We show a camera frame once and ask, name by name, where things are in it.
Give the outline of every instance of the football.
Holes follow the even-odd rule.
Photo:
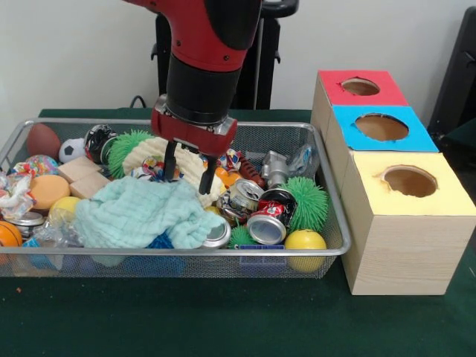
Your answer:
[[[59,149],[59,160],[64,164],[81,156],[86,156],[83,138],[68,139]]]
[[[32,126],[27,137],[30,156],[46,155],[57,160],[60,147],[61,141],[50,127],[41,123]]]

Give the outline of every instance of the plastic wrapper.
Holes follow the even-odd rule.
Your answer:
[[[289,164],[289,177],[302,176],[308,167],[312,167],[312,163],[316,159],[316,151],[311,145],[304,145],[299,149]]]
[[[6,219],[20,219],[35,204],[30,196],[31,175],[0,172],[0,212]]]
[[[25,248],[80,248],[77,232],[71,224],[74,214],[62,209],[54,210],[45,224],[33,230],[33,236],[23,243]],[[61,270],[63,255],[30,255],[30,263],[37,269]]]

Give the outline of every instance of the metal lid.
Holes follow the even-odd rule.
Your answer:
[[[274,217],[257,214],[248,220],[247,226],[251,237],[261,244],[275,245],[286,238],[286,227]]]
[[[25,227],[35,227],[42,225],[45,222],[45,218],[36,212],[27,212],[21,218],[18,219],[5,219],[5,221],[12,225],[22,225]]]
[[[238,191],[245,197],[253,200],[258,201],[261,195],[265,193],[264,189],[256,184],[256,182],[251,180],[245,180],[241,178],[235,182],[236,188]]]
[[[230,242],[231,226],[230,223],[224,222],[218,227],[215,227],[208,234],[207,239],[203,242],[201,248],[216,248],[220,249]]]

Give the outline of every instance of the brown football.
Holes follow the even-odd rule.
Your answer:
[[[27,150],[30,155],[47,155],[58,160],[61,141],[55,132],[45,124],[35,124],[27,137]]]

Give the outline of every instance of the metal mesh basket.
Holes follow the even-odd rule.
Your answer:
[[[40,122],[51,127],[62,141],[83,137],[92,125],[98,123],[107,123],[117,132],[131,129],[150,131],[148,120],[29,120],[17,126],[0,151],[3,170],[28,157],[25,145],[28,131],[33,124]],[[311,144],[318,153],[318,160],[308,168],[305,176],[316,177],[330,197],[327,223],[321,232],[327,250],[2,247],[0,276],[321,278],[335,258],[349,249],[350,235],[320,135],[313,126],[305,123],[240,123],[233,148],[241,150],[259,167],[269,150],[291,158],[304,144]]]

